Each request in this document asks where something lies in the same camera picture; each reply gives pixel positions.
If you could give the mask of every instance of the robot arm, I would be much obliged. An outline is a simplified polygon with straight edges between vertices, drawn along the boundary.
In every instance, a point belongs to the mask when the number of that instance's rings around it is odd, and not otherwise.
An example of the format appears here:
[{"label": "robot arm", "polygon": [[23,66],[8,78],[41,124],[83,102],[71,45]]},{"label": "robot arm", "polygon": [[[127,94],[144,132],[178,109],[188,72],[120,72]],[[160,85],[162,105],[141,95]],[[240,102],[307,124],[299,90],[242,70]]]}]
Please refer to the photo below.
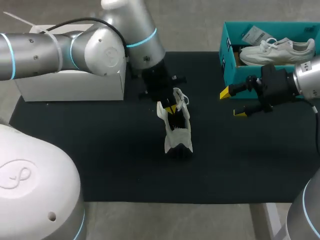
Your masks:
[{"label": "robot arm", "polygon": [[[54,35],[62,52],[61,70],[99,76],[115,74],[125,61],[119,36],[107,27]],[[0,36],[0,80],[57,72],[59,52],[47,34],[7,33]]]},{"label": "robot arm", "polygon": [[[169,76],[164,64],[165,50],[157,28],[143,0],[101,0],[102,19],[123,36],[130,66],[141,74],[146,92],[141,96],[160,101],[174,114],[173,87],[184,78]],[[119,71],[125,58],[122,39],[105,24],[87,31],[55,34],[62,52],[61,70],[80,70],[99,76]],[[41,33],[0,35],[0,81],[28,78],[59,69],[59,51],[53,39]]]},{"label": "robot arm", "polygon": [[231,84],[220,93],[220,99],[235,96],[245,90],[255,90],[259,103],[235,109],[235,116],[251,116],[264,111],[271,112],[276,105],[298,102],[303,96],[306,100],[320,97],[320,56],[310,61],[298,63],[294,71],[288,73],[285,69],[276,70],[273,65],[261,67],[261,77],[248,76],[240,84]]}]

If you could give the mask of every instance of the white cable tie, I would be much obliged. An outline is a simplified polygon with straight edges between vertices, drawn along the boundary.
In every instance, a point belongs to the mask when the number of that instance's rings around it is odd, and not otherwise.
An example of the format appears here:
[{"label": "white cable tie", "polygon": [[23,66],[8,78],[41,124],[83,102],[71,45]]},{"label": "white cable tie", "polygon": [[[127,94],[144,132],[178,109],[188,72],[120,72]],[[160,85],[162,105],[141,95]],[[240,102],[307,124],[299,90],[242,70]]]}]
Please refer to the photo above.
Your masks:
[{"label": "white cable tie", "polygon": [[54,44],[55,44],[55,46],[57,48],[58,57],[59,57],[59,66],[58,66],[58,69],[57,69],[56,72],[60,72],[62,70],[63,56],[62,56],[62,51],[61,51],[61,48],[60,48],[60,45],[58,43],[57,38],[52,33],[48,32],[46,29],[42,29],[41,27],[39,27],[39,26],[37,26],[37,25],[27,21],[27,20],[24,20],[24,19],[12,14],[12,13],[9,13],[9,12],[6,12],[6,11],[4,11],[3,13],[6,14],[6,15],[9,15],[10,17],[12,17],[14,19],[17,19],[17,20],[19,20],[19,21],[21,21],[21,22],[23,22],[25,24],[28,24],[28,25],[30,25],[32,27],[35,27],[37,30],[41,30],[41,31],[45,32],[46,34],[48,34],[50,36],[50,38],[52,38],[52,40],[53,40],[53,42],[54,42]]},{"label": "white cable tie", "polygon": [[317,110],[316,106],[313,106],[313,107],[312,107],[312,110],[314,111],[315,114],[318,113],[318,110]]}]

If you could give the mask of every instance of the concrete floor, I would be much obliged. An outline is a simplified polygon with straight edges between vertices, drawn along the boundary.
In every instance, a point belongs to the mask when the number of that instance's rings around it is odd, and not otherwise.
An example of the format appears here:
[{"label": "concrete floor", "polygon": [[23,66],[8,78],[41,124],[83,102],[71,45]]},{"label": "concrete floor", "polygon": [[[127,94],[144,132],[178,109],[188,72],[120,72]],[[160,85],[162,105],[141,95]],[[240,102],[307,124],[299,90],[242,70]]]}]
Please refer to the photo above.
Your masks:
[{"label": "concrete floor", "polygon": [[[217,51],[224,21],[320,22],[319,0],[146,0],[167,51]],[[1,10],[34,24],[98,15],[99,0],[0,0]],[[0,14],[0,32],[30,27]],[[10,120],[20,93],[0,82],[0,117]],[[277,204],[283,224],[289,204]],[[90,202],[88,240],[254,240],[248,204]]]}]

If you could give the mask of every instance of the label on box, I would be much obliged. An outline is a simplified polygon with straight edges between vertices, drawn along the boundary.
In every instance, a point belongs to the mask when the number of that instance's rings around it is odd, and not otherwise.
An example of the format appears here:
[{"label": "label on box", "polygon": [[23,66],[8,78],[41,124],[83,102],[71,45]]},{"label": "label on box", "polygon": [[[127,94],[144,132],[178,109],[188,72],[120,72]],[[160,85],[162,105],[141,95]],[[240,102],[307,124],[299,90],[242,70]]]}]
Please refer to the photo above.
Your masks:
[{"label": "label on box", "polygon": [[259,46],[262,40],[267,40],[268,38],[273,38],[273,36],[256,26],[252,26],[242,40],[252,46]]}]

